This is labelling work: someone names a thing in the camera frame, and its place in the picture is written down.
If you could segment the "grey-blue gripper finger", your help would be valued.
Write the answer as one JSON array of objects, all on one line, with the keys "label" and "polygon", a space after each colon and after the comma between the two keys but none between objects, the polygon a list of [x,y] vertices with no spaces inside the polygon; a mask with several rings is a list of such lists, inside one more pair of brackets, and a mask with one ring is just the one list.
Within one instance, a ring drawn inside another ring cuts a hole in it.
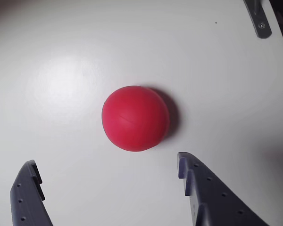
[{"label": "grey-blue gripper finger", "polygon": [[10,190],[12,224],[14,226],[52,226],[45,209],[42,179],[34,160],[20,169]]},{"label": "grey-blue gripper finger", "polygon": [[203,162],[191,153],[177,155],[178,177],[190,198],[194,226],[266,226]]}]

